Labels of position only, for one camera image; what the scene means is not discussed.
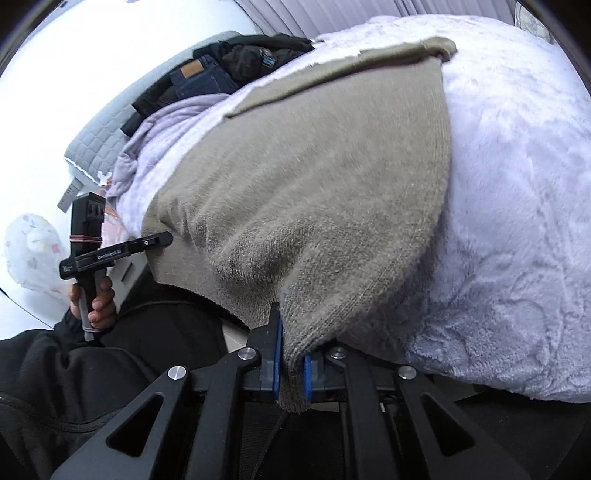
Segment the person's left hand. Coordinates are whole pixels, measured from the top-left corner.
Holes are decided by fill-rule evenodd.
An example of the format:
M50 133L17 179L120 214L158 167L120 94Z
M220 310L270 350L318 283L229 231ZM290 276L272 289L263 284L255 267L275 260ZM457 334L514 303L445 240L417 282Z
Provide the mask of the person's left hand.
M80 292L81 289L78 284L74 283L70 286L70 312L78 320L81 319L78 306ZM105 330L113 325L116 317L114 297L115 292L112 288L112 282L109 277L104 277L100 283L99 293L92 302L93 309L87 315L88 322L93 328Z

